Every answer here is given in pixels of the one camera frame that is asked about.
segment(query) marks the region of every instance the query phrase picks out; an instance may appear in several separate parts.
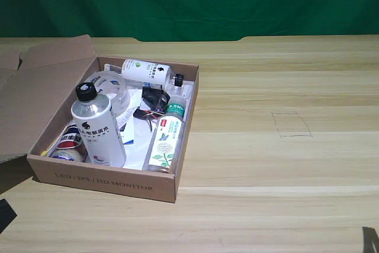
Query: plastic bottle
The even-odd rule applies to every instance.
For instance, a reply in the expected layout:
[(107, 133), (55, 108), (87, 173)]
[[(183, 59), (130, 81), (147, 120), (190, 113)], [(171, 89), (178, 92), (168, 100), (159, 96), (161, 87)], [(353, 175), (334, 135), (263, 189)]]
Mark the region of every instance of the plastic bottle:
[(78, 100), (71, 107), (73, 119), (92, 163), (122, 167), (126, 153), (111, 110), (111, 101), (98, 94), (92, 82), (79, 84)]
[(176, 74), (167, 111), (157, 122), (143, 165), (145, 171), (173, 173), (184, 129), (186, 100), (182, 96), (183, 76)]
[(167, 91), (174, 84), (175, 75), (168, 65), (136, 59), (124, 61), (121, 76), (129, 85), (151, 87)]

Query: green curtain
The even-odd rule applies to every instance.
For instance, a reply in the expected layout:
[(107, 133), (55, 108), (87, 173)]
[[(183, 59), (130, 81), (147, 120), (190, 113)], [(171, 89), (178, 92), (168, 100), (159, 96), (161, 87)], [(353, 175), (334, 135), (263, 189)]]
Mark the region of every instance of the green curtain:
[(379, 34), (379, 0), (0, 0), (0, 37)]

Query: cardboard box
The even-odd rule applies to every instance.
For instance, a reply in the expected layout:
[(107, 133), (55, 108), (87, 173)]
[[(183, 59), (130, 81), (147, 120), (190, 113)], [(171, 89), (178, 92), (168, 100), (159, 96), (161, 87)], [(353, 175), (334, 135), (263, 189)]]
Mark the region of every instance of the cardboard box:
[(197, 65), (148, 60), (195, 82), (176, 170), (164, 174), (39, 156), (72, 118), (77, 84), (104, 64), (121, 66), (126, 58), (95, 56), (88, 35), (32, 47), (20, 68), (19, 55), (0, 58), (0, 161), (27, 155), (40, 182), (175, 202), (198, 91)]

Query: black bottle cap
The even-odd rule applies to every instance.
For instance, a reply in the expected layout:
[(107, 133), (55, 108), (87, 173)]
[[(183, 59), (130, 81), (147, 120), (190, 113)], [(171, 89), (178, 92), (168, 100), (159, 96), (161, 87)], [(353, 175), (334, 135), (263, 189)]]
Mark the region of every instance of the black bottle cap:
[(184, 76), (183, 74), (177, 73), (174, 77), (174, 85), (178, 87), (182, 87), (183, 85)]
[(97, 96), (95, 85), (92, 82), (80, 83), (76, 87), (75, 91), (76, 96), (78, 96), (78, 100), (82, 102), (88, 102), (95, 99)]

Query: wooden table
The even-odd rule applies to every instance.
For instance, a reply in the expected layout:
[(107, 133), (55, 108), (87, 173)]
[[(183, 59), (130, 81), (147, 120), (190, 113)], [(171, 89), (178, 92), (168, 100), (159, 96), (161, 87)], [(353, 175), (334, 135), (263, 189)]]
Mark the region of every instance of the wooden table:
[[(0, 53), (48, 40), (0, 39)], [(178, 200), (29, 178), (0, 196), (18, 214), (1, 252), (371, 252), (375, 232), (365, 229), (364, 250), (362, 228), (379, 232), (379, 36), (93, 42), (100, 55), (200, 64)], [(11, 169), (7, 183), (30, 171)]]

